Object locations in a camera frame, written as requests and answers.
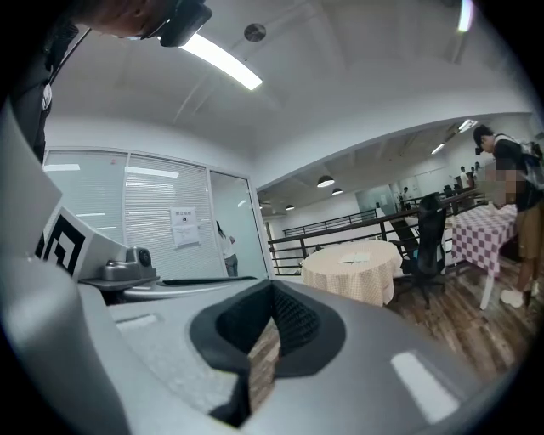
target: table leg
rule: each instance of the table leg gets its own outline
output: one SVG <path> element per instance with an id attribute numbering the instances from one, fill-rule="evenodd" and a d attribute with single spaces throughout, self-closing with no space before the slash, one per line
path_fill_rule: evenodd
<path id="1" fill-rule="evenodd" d="M 491 291 L 493 290 L 493 285 L 495 284 L 495 275 L 490 271 L 487 274 L 487 280 L 485 281 L 485 290 L 484 295 L 482 296 L 482 302 L 479 304 L 480 309 L 486 309 L 487 304 L 490 302 Z"/>

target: shorts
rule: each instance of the shorts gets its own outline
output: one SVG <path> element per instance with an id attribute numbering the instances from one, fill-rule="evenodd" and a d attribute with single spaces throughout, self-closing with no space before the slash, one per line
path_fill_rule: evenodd
<path id="1" fill-rule="evenodd" d="M 519 256 L 532 260 L 541 255 L 544 247 L 544 201 L 518 213 L 516 220 L 519 237 Z"/>

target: wooden floor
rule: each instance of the wooden floor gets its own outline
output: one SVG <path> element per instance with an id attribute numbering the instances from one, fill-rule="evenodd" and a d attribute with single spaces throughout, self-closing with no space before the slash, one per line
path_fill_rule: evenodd
<path id="1" fill-rule="evenodd" d="M 518 270 L 517 264 L 501 260 L 501 277 L 495 281 L 485 311 L 479 309 L 485 272 L 469 264 L 459 270 L 459 276 L 453 272 L 447 275 L 445 293 L 431 294 L 429 310 L 418 292 L 405 293 L 388 309 L 445 344 L 472 365 L 483 380 L 491 381 L 523 359 L 542 321 L 544 275 L 541 294 L 531 300 L 529 308 L 515 309 L 500 302 L 501 290 L 515 283 Z M 279 348 L 277 329 L 270 322 L 250 353 L 250 400 L 254 410 L 274 387 Z"/>

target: chair backrest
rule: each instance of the chair backrest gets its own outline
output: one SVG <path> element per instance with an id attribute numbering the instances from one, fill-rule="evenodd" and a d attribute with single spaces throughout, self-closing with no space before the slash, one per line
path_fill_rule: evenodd
<path id="1" fill-rule="evenodd" d="M 417 252 L 417 268 L 425 275 L 436 275 L 444 268 L 445 252 L 442 247 L 442 236 L 445 226 L 445 209 L 440 205 L 436 194 L 427 195 L 419 204 L 419 250 Z"/>

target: backpack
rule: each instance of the backpack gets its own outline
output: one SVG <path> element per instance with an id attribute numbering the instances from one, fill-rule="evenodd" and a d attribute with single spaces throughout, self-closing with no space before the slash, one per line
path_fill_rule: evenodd
<path id="1" fill-rule="evenodd" d="M 501 139 L 509 140 L 521 147 L 525 170 L 527 171 L 526 174 L 523 174 L 525 180 L 536 189 L 544 191 L 544 166 L 542 165 L 541 146 L 536 142 L 516 140 L 506 134 L 497 134 L 495 141 Z"/>

